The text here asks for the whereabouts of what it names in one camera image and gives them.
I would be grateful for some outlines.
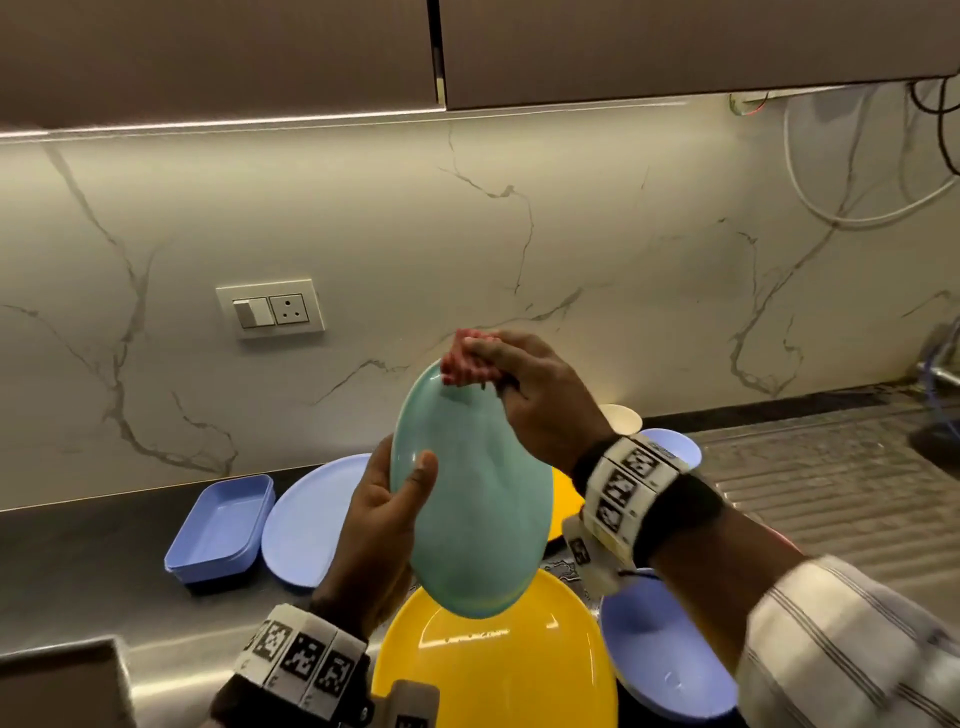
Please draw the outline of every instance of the shirt sleeve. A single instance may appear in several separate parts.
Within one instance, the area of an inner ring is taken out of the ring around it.
[[[757,604],[736,672],[751,728],[960,728],[960,649],[928,612],[831,556]]]

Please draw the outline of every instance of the marble backsplash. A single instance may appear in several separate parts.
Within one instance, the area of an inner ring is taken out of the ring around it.
[[[0,508],[368,449],[458,326],[535,330],[644,415],[902,376],[960,308],[960,198],[831,227],[782,118],[706,97],[6,143]],[[794,100],[791,127],[830,210],[947,178],[902,85]],[[216,286],[305,277],[326,333],[232,338]]]

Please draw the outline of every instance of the cabinet door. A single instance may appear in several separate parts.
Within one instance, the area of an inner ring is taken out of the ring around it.
[[[418,0],[11,0],[0,127],[435,107]]]
[[[955,0],[440,0],[452,109],[950,75]]]

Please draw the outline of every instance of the white cable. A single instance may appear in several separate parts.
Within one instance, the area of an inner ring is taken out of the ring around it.
[[[800,182],[797,180],[797,173],[793,169],[793,155],[790,152],[790,101],[787,100],[786,108],[783,110],[783,155],[786,157],[786,171],[790,175],[790,181],[793,184],[794,190],[797,192],[797,197],[800,198],[800,201],[804,203],[806,208],[810,210],[814,215],[819,217],[821,220],[826,220],[829,223],[834,223],[836,225],[880,225],[881,223],[890,223],[894,220],[899,220],[901,217],[910,214],[918,207],[923,207],[928,203],[932,203],[938,197],[943,195],[945,192],[950,190],[957,182],[956,177],[950,178],[946,184],[944,184],[940,189],[931,192],[922,200],[918,200],[915,203],[910,203],[906,207],[901,207],[894,212],[888,212],[885,215],[877,215],[876,217],[860,217],[860,218],[850,218],[850,217],[837,217],[825,210],[820,209],[806,196],[804,191],[800,187]]]

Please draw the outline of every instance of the teal plate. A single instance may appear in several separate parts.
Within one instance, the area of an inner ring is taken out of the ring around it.
[[[520,598],[540,566],[553,473],[516,439],[493,387],[444,386],[439,362],[420,375],[400,410],[392,492],[425,449],[437,453],[440,474],[417,517],[411,564],[446,610],[492,617]]]

